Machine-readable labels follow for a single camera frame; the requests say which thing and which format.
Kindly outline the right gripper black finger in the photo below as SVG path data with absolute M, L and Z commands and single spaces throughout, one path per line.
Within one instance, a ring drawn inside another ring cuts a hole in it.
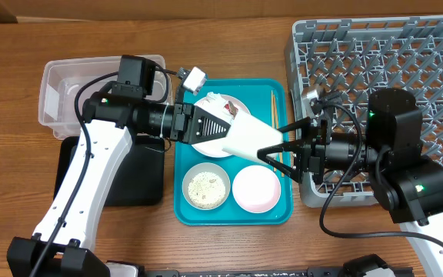
M 302 136 L 308 131 L 311 126 L 311 119 L 309 117 L 299 119 L 296 122 L 283 126 L 281 128 L 282 133 L 288 133 L 290 131 L 295 132 L 295 138 L 301 139 Z
M 275 158 L 272 158 L 270 154 L 283 154 L 291 153 L 293 156 L 293 165 L 287 165 L 284 162 L 277 162 Z M 295 140 L 292 142 L 283 142 L 278 145 L 273 145 L 259 149 L 257 151 L 257 158 L 264 163 L 276 168 L 285 176 L 288 176 L 291 180 L 295 182 L 300 182 L 302 179 L 302 141 Z

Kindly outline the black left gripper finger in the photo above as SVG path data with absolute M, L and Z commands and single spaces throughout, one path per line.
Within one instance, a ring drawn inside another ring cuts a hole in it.
M 201 119 L 202 121 L 208 120 L 209 122 L 213 122 L 217 125 L 220 125 L 222 127 L 230 127 L 231 124 L 229 122 L 226 122 L 222 118 L 217 117 L 216 115 L 213 115 L 212 113 L 204 110 L 202 107 L 195 105 L 194 106 L 194 114 L 193 118 L 196 120 Z
M 231 125 L 228 123 L 203 122 L 197 131 L 198 142 L 207 142 L 224 138 Z

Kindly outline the white napkin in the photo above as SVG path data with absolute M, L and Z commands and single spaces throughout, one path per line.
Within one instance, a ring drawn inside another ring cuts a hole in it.
M 204 107 L 212 114 L 231 115 L 229 100 L 226 100 L 218 93 L 209 92 L 206 95 Z

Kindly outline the red snack wrapper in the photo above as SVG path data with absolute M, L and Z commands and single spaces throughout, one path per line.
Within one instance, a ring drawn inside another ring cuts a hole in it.
M 228 114 L 232 117 L 235 118 L 236 115 L 238 114 L 238 108 L 233 104 L 233 102 L 231 101 L 227 101 L 224 109 L 227 110 Z

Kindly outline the grey bowl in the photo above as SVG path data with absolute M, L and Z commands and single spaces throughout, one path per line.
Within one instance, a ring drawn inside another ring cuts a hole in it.
M 224 203 L 227 200 L 227 198 L 228 198 L 228 196 L 230 194 L 230 191 L 231 191 L 231 181 L 230 181 L 230 178 L 228 177 L 228 174 L 226 173 L 226 171 L 221 166 L 216 165 L 214 163 L 210 163 L 210 162 L 199 163 L 199 164 L 193 166 L 192 168 L 190 168 L 186 172 L 186 174 L 185 174 L 185 176 L 183 178 L 183 181 L 182 181 L 182 194 L 183 194 L 185 200 L 191 206 L 196 208 L 192 204 L 190 198 L 188 197 L 188 184 L 194 178 L 195 175 L 197 175 L 198 173 L 201 173 L 201 172 L 213 172 L 213 173 L 215 173 L 215 174 L 217 174 L 217 175 L 219 175 L 221 177 L 221 179 L 225 183 L 225 188 L 226 188 L 225 200 L 223 201 L 223 203 Z

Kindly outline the pile of rice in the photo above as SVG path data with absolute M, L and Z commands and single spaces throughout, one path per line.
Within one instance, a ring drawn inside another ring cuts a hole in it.
M 213 172 L 201 172 L 188 184 L 188 197 L 199 209 L 213 209 L 225 200 L 225 183 Z

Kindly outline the white plastic cup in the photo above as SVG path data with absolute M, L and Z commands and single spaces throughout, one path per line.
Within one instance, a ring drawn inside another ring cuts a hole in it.
M 259 149 L 283 142 L 283 134 L 253 115 L 239 111 L 223 139 L 222 150 L 240 158 L 264 164 Z

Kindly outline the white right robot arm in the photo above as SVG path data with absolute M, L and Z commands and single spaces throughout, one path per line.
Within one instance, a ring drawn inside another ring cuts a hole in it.
M 281 128 L 300 138 L 259 149 L 264 163 L 296 182 L 310 174 L 317 184 L 331 171 L 347 182 L 368 174 L 380 206 L 388 211 L 418 256 L 425 273 L 443 276 L 443 167 L 422 154 L 422 113 L 412 93 L 383 88 L 368 99 L 367 121 L 353 133 L 331 130 L 341 93 L 314 87 L 302 96 L 305 117 Z

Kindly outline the wooden chopstick right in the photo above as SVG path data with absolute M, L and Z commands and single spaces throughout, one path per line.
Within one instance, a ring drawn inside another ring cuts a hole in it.
M 278 122 L 278 110 L 277 110 L 277 105 L 276 104 L 277 103 L 276 103 L 276 98 L 275 98 L 275 129 L 278 129 L 279 128 L 279 122 Z M 281 152 L 278 153 L 277 161 L 278 162 L 282 162 L 282 153 Z

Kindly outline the wooden chopstick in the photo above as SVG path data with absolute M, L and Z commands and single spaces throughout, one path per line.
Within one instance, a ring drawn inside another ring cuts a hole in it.
M 271 90 L 271 126 L 275 128 L 275 95 Z
M 275 98 L 275 129 L 278 129 L 279 128 L 279 122 L 278 122 L 278 110 L 277 110 L 277 105 L 276 104 L 277 103 L 276 103 L 276 98 Z M 282 153 L 281 152 L 278 153 L 277 161 L 278 162 L 282 162 Z

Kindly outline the pink bowl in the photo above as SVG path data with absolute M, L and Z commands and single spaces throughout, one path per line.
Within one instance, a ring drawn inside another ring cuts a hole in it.
M 242 209 L 260 214 L 277 205 L 281 196 L 281 183 L 271 169 L 250 165 L 235 176 L 231 190 Z

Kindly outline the wooden chopstick left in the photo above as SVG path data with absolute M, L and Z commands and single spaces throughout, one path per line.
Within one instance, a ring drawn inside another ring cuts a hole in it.
M 275 95 L 271 90 L 271 126 L 275 128 Z

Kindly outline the black tray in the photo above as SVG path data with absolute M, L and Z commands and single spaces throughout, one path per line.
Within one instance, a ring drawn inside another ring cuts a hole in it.
M 121 163 L 105 205 L 156 205 L 163 197 L 165 141 L 139 135 Z

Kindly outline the clear plastic bin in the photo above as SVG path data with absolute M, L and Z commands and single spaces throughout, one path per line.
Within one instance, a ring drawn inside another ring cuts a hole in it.
M 72 58 L 45 65 L 40 87 L 38 121 L 49 127 L 56 139 L 80 135 L 74 102 L 78 90 L 95 78 L 116 72 L 119 56 Z

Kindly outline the black rail at bottom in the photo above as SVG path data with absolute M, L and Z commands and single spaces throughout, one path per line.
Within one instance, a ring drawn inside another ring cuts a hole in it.
M 107 261 L 111 276 L 137 277 L 414 277 L 413 269 L 395 268 L 376 254 L 362 256 L 342 266 L 294 270 L 180 272 L 174 269 L 146 271 L 144 266 Z

